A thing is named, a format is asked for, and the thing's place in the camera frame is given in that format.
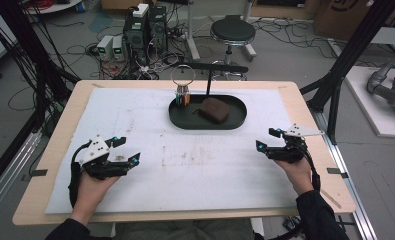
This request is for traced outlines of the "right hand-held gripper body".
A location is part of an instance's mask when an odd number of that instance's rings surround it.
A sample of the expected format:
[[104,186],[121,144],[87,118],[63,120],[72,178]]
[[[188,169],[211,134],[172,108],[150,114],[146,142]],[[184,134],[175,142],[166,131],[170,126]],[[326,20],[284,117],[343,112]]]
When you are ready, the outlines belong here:
[[283,130],[282,138],[285,142],[283,147],[267,147],[266,156],[272,160],[295,163],[308,154],[305,137],[323,135],[322,130],[292,124],[287,130]]

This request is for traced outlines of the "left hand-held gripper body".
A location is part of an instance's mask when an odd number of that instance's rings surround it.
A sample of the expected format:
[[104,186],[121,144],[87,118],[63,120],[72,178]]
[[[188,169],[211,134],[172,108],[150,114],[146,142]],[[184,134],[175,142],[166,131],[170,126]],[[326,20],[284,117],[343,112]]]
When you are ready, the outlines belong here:
[[112,162],[108,160],[110,150],[100,135],[97,135],[86,148],[79,160],[80,166],[93,178],[100,180],[124,176],[132,168],[127,161]]

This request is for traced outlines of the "brown zip pouch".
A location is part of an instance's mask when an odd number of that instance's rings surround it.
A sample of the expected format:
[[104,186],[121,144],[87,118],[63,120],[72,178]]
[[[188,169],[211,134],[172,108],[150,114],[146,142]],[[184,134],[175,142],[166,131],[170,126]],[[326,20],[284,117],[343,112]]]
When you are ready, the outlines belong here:
[[203,117],[220,124],[227,119],[230,106],[219,99],[209,97],[202,102],[198,111]]

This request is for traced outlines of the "black oval tray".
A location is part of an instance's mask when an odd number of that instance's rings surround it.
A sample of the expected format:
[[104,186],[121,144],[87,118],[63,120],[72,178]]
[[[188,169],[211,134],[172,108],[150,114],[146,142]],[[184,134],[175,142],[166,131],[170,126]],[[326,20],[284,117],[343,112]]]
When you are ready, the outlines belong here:
[[231,95],[214,95],[214,98],[230,107],[228,116],[221,123],[216,123],[198,112],[206,98],[205,94],[192,94],[187,106],[180,106],[173,99],[168,108],[170,121],[186,130],[232,130],[245,122],[247,108],[239,98]]

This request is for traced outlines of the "person's right hand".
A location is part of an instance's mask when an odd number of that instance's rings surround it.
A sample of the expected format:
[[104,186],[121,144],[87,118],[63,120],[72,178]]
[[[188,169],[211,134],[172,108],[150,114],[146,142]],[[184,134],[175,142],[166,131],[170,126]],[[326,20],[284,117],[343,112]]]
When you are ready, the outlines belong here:
[[298,196],[314,189],[311,183],[311,168],[305,158],[295,163],[275,160],[275,163],[284,170]]

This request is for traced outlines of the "person's left hand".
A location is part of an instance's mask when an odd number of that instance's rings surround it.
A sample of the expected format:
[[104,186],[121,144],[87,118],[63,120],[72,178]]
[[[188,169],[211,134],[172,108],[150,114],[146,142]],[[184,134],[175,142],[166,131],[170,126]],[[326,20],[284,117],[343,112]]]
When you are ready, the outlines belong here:
[[119,177],[99,180],[83,172],[79,182],[77,201],[70,218],[86,226],[108,190],[118,180]]

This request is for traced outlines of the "white foam mat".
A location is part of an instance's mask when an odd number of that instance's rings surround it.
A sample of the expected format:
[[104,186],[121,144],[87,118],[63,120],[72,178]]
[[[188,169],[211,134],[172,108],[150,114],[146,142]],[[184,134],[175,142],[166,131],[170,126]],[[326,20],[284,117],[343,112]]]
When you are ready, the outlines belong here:
[[291,125],[279,92],[229,93],[247,107],[240,127],[183,130],[169,119],[171,89],[93,90],[59,168],[47,213],[70,212],[70,162],[81,159],[82,144],[96,136],[126,139],[111,150],[112,159],[140,156],[139,165],[111,187],[99,205],[101,213],[293,207],[295,192],[287,177],[256,149],[259,141],[284,143],[268,133]]

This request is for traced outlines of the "black T-shaped stand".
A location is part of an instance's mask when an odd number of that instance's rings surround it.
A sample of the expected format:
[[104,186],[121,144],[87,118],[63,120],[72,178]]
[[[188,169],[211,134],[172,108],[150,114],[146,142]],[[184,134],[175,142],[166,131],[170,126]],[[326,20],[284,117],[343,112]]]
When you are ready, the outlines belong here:
[[[188,68],[192,71],[193,77],[189,83],[180,84],[174,80],[173,73],[175,70],[179,68]],[[178,96],[185,96],[189,93],[188,86],[195,80],[196,73],[195,70],[207,70],[209,72],[207,85],[206,85],[206,94],[210,94],[211,90],[211,82],[213,78],[213,73],[215,71],[221,72],[238,72],[238,73],[247,73],[248,68],[244,66],[236,66],[236,65],[225,65],[225,64],[208,64],[208,63],[178,63],[173,66],[173,69],[170,73],[171,80],[177,85],[176,94]]]

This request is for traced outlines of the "white metal stand leg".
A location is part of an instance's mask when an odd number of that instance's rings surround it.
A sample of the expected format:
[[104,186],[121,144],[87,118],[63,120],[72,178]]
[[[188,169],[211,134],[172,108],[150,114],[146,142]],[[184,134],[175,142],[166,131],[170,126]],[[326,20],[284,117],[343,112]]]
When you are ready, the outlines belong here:
[[[253,0],[246,0],[244,12],[243,12],[243,20],[245,22],[249,22],[252,5],[253,5]],[[255,52],[251,44],[247,44],[245,46],[245,50],[248,53],[250,60],[253,60],[257,56],[257,53]]]
[[187,0],[188,10],[187,10],[187,27],[188,31],[185,33],[188,49],[190,51],[193,61],[198,62],[200,60],[200,55],[194,41],[193,37],[193,0]]

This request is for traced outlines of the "white platform board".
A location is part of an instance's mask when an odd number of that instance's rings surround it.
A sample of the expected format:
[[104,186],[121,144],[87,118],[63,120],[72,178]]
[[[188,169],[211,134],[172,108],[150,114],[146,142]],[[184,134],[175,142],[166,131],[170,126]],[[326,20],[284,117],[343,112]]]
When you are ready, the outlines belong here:
[[395,108],[366,90],[368,79],[375,71],[374,67],[354,66],[346,76],[346,83],[376,135],[395,138]]

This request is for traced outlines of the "black computer tower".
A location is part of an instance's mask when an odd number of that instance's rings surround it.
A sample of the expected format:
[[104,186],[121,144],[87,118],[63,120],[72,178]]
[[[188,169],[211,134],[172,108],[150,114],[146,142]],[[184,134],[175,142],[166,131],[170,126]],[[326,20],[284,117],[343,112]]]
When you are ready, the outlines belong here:
[[149,25],[147,16],[134,17],[129,14],[123,28],[124,40],[130,60],[138,65],[148,64],[147,47],[149,44]]
[[165,6],[152,6],[150,8],[149,26],[149,49],[157,52],[167,51],[167,11]]

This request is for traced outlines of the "black round stool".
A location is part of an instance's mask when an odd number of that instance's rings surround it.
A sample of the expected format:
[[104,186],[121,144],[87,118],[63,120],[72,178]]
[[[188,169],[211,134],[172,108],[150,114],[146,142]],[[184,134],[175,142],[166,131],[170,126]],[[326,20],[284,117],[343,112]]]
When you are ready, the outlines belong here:
[[213,61],[213,64],[234,66],[231,60],[232,48],[250,44],[255,38],[256,30],[240,16],[226,16],[211,25],[210,35],[215,41],[227,46],[224,59]]

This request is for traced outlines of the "cardboard box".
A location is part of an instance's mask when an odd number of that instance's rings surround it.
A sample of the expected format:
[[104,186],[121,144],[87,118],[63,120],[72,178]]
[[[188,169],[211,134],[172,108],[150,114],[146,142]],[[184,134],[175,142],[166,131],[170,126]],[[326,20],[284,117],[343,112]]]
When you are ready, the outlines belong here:
[[372,4],[372,0],[321,0],[313,31],[318,36],[349,40]]

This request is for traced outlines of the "aluminium rail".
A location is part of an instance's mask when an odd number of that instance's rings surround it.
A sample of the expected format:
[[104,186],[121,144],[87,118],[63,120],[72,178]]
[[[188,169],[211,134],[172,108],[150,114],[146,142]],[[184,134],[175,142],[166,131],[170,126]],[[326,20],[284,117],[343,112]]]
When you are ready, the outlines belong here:
[[42,132],[30,133],[28,137],[18,147],[15,155],[10,158],[10,162],[0,176],[0,203],[10,188],[13,186],[16,178],[19,176],[26,163],[29,161],[36,147],[42,138]]
[[352,221],[356,226],[357,232],[361,240],[378,240],[374,228],[369,220],[369,217],[364,209],[363,203],[357,193],[356,186],[353,183],[351,175],[348,171],[344,158],[340,152],[339,147],[333,143],[331,138],[327,135],[323,137],[328,150],[335,162],[337,168],[340,170],[340,176],[346,185],[346,188],[355,205],[355,210],[351,213]]

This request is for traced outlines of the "black frame post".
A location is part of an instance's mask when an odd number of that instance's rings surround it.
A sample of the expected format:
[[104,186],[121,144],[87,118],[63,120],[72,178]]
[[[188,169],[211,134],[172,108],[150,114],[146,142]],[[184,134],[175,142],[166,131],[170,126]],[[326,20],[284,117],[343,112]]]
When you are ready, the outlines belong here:
[[326,103],[330,102],[325,132],[334,145],[337,144],[336,123],[342,83],[394,10],[395,0],[374,0],[367,15],[362,19],[327,74],[300,89],[302,95],[316,90],[314,96],[307,101],[307,106],[315,113],[322,113]]
[[63,70],[50,59],[18,0],[0,0],[0,15],[35,64],[38,89],[48,87],[56,100],[68,99],[71,90],[67,88],[64,80],[76,84],[79,78]]

